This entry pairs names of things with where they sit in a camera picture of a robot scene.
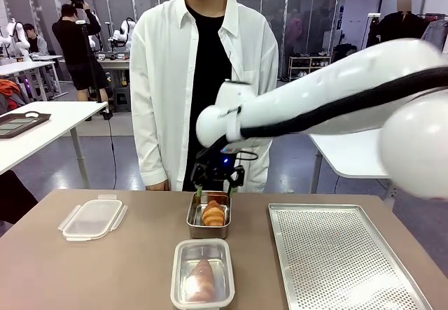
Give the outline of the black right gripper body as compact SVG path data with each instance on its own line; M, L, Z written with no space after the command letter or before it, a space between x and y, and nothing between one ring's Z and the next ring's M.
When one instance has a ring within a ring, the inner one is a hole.
M200 181L233 181L239 177L238 151L206 148L199 153Z

